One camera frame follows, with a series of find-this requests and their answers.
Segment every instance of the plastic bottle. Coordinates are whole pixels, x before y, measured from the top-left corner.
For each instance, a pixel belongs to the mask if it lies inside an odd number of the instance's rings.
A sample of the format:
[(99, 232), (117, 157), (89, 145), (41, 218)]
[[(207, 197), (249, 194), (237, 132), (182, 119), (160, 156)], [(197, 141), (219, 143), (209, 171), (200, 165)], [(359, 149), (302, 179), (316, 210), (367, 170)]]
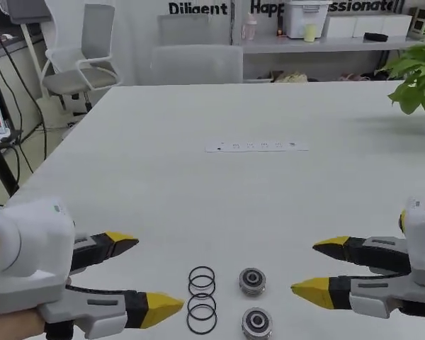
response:
[(251, 14), (247, 14), (247, 20), (244, 26), (242, 27), (242, 38), (245, 40), (253, 40), (255, 38), (255, 32), (256, 32), (256, 19)]

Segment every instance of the power strip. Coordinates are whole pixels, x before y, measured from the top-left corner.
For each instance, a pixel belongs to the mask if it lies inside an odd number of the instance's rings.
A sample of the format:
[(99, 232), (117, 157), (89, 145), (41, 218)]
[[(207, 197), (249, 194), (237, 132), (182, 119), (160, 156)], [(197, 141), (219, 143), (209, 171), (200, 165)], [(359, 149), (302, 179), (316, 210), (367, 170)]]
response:
[(282, 152), (308, 151), (305, 144), (299, 142), (263, 141), (263, 142), (217, 142), (206, 146), (206, 152)]

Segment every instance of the shelf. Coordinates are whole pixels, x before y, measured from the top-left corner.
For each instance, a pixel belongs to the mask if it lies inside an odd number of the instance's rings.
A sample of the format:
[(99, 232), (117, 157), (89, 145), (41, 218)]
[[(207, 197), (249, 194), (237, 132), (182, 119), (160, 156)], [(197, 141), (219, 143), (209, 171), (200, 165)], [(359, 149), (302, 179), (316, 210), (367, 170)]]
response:
[(242, 41), (245, 54), (345, 52), (403, 50), (422, 43), (407, 37), (392, 37), (387, 42), (363, 41), (363, 38), (319, 38), (315, 42), (286, 37), (256, 36), (254, 40)]

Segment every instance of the table surface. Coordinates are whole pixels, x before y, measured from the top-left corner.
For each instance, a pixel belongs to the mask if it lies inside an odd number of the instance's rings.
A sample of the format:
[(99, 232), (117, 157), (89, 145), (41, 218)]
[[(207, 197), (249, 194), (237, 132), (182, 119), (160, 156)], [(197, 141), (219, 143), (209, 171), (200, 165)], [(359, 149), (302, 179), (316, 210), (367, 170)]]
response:
[[(311, 246), (339, 235), (401, 237), (407, 197), (425, 193), (425, 116), (391, 106), (386, 95), (396, 85), (115, 88), (9, 204), (59, 196), (79, 229), (140, 238), (133, 250), (75, 276), (75, 285), (188, 298), (189, 271), (211, 266), (219, 322), (202, 339), (243, 339), (250, 307), (270, 312), (275, 340), (425, 339), (425, 319), (323, 310), (290, 291), (315, 276), (367, 274)], [(279, 139), (310, 150), (205, 153), (213, 140)], [(249, 266), (267, 276), (258, 299), (238, 288)], [(79, 331), (75, 339), (83, 339)], [(153, 329), (112, 339), (199, 338), (184, 308)]]

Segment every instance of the rubber o-ring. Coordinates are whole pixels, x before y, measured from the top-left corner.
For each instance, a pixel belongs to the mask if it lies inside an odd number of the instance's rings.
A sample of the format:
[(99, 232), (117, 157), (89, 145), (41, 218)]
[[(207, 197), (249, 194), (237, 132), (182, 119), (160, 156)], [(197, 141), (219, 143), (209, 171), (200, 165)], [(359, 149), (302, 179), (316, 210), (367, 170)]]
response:
[(210, 285), (212, 285), (212, 292), (211, 293), (203, 293), (203, 294), (206, 294), (206, 295), (212, 295), (212, 294), (214, 294), (214, 292), (215, 292), (215, 281), (213, 280), (213, 278), (211, 278), (208, 275), (197, 275), (197, 276), (194, 276), (192, 278), (192, 280), (195, 280), (197, 278), (210, 278), (211, 279), (211, 283), (208, 284), (208, 285), (206, 285), (205, 287), (198, 287), (198, 286), (194, 285), (191, 281), (189, 281), (188, 289), (189, 289), (189, 293), (191, 295), (195, 295), (195, 293), (192, 291), (192, 287), (191, 286), (194, 286), (195, 288), (208, 288)]
[(196, 317), (193, 313), (192, 313), (192, 311), (194, 311), (195, 310), (195, 308), (196, 308), (196, 306), (197, 305), (195, 305), (195, 306), (193, 306), (193, 307), (191, 307), (191, 302), (192, 302), (192, 300), (194, 300), (194, 299), (206, 299), (206, 298), (210, 298), (211, 300), (212, 300), (212, 302), (214, 303), (214, 307), (213, 307), (213, 309), (214, 310), (216, 310), (217, 309), (217, 303), (216, 303), (216, 301), (215, 301), (215, 299), (211, 296), (211, 295), (208, 295), (208, 294), (206, 294), (206, 293), (198, 293), (198, 294), (195, 294), (195, 295), (193, 295), (190, 299), (189, 299), (189, 301), (187, 302), (187, 310), (188, 310), (188, 313), (189, 314), (191, 314), (191, 316), (195, 319), (195, 320), (198, 320), (198, 321), (206, 321), (206, 320), (209, 320), (210, 318), (212, 318), (213, 316), (214, 316), (214, 313), (211, 313), (211, 315), (209, 316), (209, 317)]
[[(195, 281), (197, 278), (209, 278), (209, 279), (211, 280), (211, 282), (209, 282), (207, 285), (196, 285), (196, 284), (194, 283), (194, 281)], [(206, 275), (206, 274), (201, 274), (201, 275), (194, 276), (192, 279), (190, 279), (190, 278), (189, 278), (189, 285), (193, 285), (195, 288), (198, 288), (198, 289), (208, 288), (208, 287), (209, 287), (210, 285), (212, 285), (214, 282), (215, 282), (214, 278), (213, 278), (213, 277), (211, 277), (211, 276), (209, 276), (209, 275)]]
[(197, 308), (202, 308), (202, 307), (207, 307), (207, 308), (209, 308), (210, 310), (215, 311), (215, 308), (213, 308), (213, 306), (208, 305), (207, 303), (199, 303), (198, 305), (195, 305), (195, 306), (193, 306), (192, 308), (189, 308), (189, 307), (188, 307), (188, 309), (187, 309), (187, 313), (188, 313), (190, 316), (192, 316), (192, 318), (194, 318), (195, 320), (198, 320), (198, 321), (207, 321), (207, 320), (211, 319), (211, 318), (214, 316), (214, 312), (212, 312), (212, 313), (211, 313), (211, 315), (208, 315), (207, 317), (196, 317), (196, 316), (193, 314), (193, 311), (194, 311), (194, 310), (196, 310)]
[(209, 334), (210, 332), (212, 332), (213, 330), (214, 330), (214, 328), (217, 326), (217, 313), (216, 313), (216, 311), (211, 307), (211, 306), (209, 306), (209, 305), (206, 305), (206, 304), (200, 304), (200, 305), (196, 305), (192, 310), (194, 310), (196, 307), (197, 308), (199, 308), (199, 307), (206, 307), (206, 308), (210, 308), (211, 309), (211, 311), (212, 311), (212, 315), (214, 315), (214, 324), (211, 326), (211, 328), (209, 328), (209, 330), (207, 330), (207, 331), (196, 331), (194, 328), (192, 328), (192, 326), (191, 326), (191, 323), (189, 322), (189, 317), (191, 317), (192, 316), (192, 313), (191, 312), (189, 312), (188, 314), (187, 314), (187, 317), (186, 317), (186, 323), (187, 323), (187, 327), (189, 328), (189, 330), (192, 332), (192, 333), (194, 333), (194, 334), (197, 334), (197, 335), (206, 335), (206, 334)]
[(206, 285), (206, 286), (202, 287), (201, 285), (195, 285), (195, 284), (192, 283), (196, 279), (196, 277), (197, 277), (196, 276), (195, 278), (192, 278), (193, 272), (194, 271), (197, 271), (198, 269), (206, 269), (207, 271), (210, 271), (211, 274), (212, 274), (212, 277), (210, 277), (210, 276), (206, 276), (206, 277), (210, 278), (212, 281), (215, 281), (215, 272), (214, 272), (214, 270), (212, 270), (208, 266), (198, 266), (198, 267), (195, 267), (194, 269), (192, 269), (191, 272), (189, 273), (189, 283), (192, 284), (194, 287), (197, 287), (197, 288), (206, 288), (206, 287), (209, 286), (209, 285)]

